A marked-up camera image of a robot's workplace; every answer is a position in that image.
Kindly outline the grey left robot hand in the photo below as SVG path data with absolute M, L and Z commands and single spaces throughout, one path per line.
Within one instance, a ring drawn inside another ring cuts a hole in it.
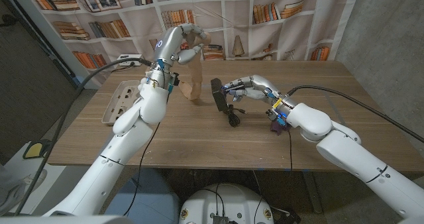
M 178 52 L 183 39 L 190 40 L 190 36 L 193 37 L 191 48 Z M 188 64 L 205 45 L 210 43 L 210 40 L 210 34 L 193 23 L 169 28 L 156 43 L 153 61 L 149 64 L 150 70 L 146 77 L 152 82 L 157 82 L 160 88 L 167 89 L 168 82 L 171 80 L 170 68 L 174 62 Z

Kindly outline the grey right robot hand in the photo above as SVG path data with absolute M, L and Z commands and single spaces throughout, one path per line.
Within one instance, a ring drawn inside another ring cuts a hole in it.
M 286 114 L 298 105 L 288 94 L 282 94 L 272 82 L 259 75 L 233 80 L 223 86 L 223 91 L 233 96 L 233 101 L 239 102 L 243 97 L 249 97 L 261 100 Z

